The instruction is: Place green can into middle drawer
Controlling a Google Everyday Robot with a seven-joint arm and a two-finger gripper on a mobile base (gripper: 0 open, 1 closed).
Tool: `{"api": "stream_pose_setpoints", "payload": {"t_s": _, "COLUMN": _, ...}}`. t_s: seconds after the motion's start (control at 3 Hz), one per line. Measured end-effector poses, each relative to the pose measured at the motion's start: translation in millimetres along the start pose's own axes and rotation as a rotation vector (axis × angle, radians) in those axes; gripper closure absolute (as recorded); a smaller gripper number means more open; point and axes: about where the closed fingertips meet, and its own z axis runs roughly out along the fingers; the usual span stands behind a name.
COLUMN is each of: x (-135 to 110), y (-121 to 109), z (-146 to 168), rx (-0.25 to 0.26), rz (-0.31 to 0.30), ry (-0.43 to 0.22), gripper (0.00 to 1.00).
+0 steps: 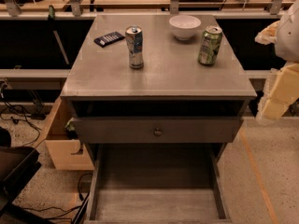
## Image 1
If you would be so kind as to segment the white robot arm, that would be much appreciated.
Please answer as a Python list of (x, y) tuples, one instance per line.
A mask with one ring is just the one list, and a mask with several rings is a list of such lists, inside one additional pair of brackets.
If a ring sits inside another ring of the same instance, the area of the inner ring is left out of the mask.
[(276, 55), (286, 62), (268, 76), (258, 104), (257, 120), (269, 123), (280, 119), (299, 98), (299, 0), (279, 21), (261, 30), (255, 41), (263, 45), (273, 43)]

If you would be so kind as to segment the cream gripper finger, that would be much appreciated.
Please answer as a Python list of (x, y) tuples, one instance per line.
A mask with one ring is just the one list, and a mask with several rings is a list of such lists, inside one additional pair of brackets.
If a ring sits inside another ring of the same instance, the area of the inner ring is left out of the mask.
[(277, 42), (277, 29), (278, 21), (275, 21), (261, 30), (261, 32), (255, 36), (254, 40), (263, 45), (275, 44)]
[(281, 69), (272, 69), (263, 87), (258, 103), (257, 120), (278, 120), (299, 98), (299, 63), (286, 63)]

